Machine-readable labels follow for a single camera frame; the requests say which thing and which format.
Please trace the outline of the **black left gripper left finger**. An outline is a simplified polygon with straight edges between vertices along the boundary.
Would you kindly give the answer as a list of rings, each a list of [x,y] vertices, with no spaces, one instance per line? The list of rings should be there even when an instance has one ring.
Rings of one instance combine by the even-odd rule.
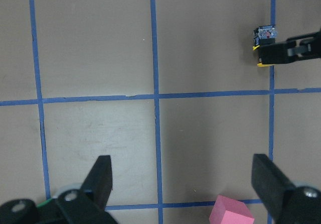
[[[105,210],[112,191],[112,164],[110,155],[97,158],[80,190],[101,210]]]

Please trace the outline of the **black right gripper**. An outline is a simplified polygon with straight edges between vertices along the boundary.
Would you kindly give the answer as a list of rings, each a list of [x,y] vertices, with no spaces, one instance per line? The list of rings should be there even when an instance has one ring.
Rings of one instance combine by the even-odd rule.
[[[258,65],[289,64],[320,58],[320,30],[258,47]]]

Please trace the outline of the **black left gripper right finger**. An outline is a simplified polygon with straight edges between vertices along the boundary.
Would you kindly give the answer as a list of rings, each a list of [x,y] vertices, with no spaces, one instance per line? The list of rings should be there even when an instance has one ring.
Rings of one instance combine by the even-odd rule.
[[[254,154],[251,184],[267,209],[282,209],[296,186],[265,154]]]

